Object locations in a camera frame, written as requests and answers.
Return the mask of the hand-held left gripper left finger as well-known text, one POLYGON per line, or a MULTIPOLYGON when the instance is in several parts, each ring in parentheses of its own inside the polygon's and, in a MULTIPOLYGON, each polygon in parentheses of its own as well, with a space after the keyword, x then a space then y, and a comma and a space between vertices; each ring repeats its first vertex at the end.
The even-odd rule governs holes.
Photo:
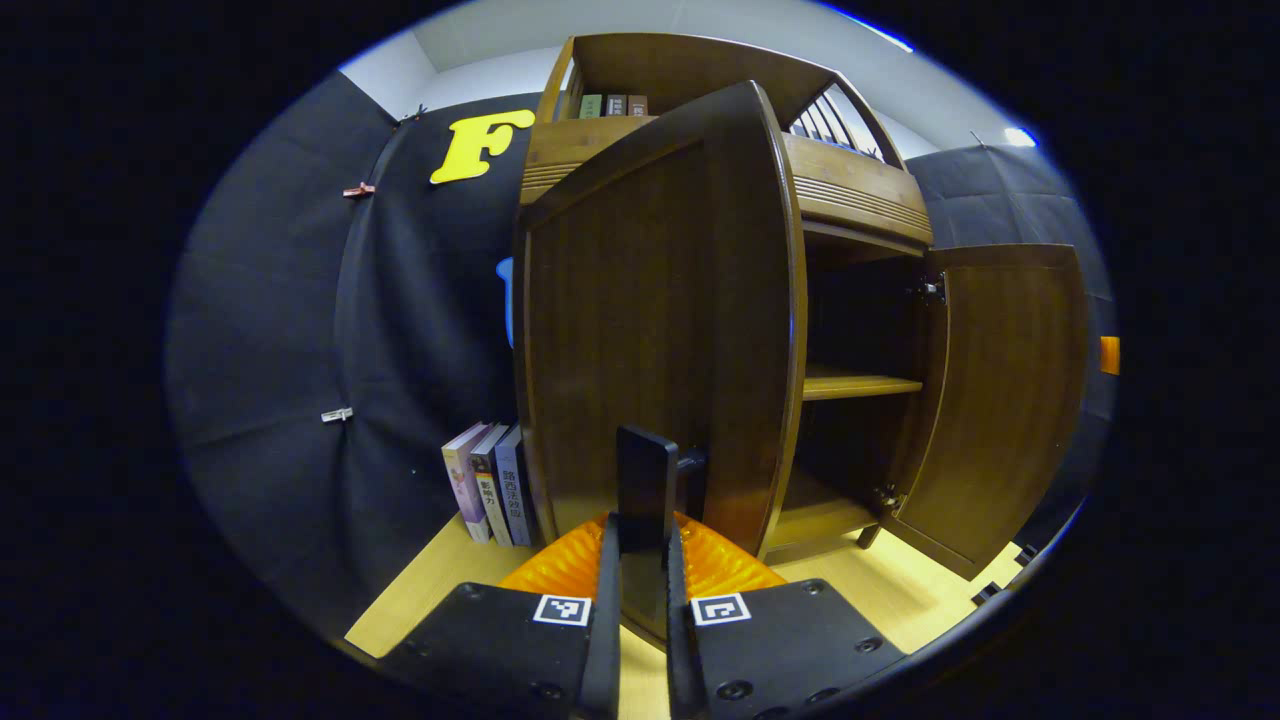
POLYGON ((589 530, 594 594, 462 582, 379 659, 445 719, 616 719, 620 528, 589 530))

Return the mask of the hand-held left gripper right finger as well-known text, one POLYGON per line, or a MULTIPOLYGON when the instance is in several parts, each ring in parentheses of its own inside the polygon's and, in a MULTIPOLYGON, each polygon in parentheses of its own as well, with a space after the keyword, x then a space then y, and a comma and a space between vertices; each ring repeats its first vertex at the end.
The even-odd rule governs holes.
POLYGON ((826 579, 785 580, 681 512, 667 564, 675 719, 832 719, 906 657, 826 579))

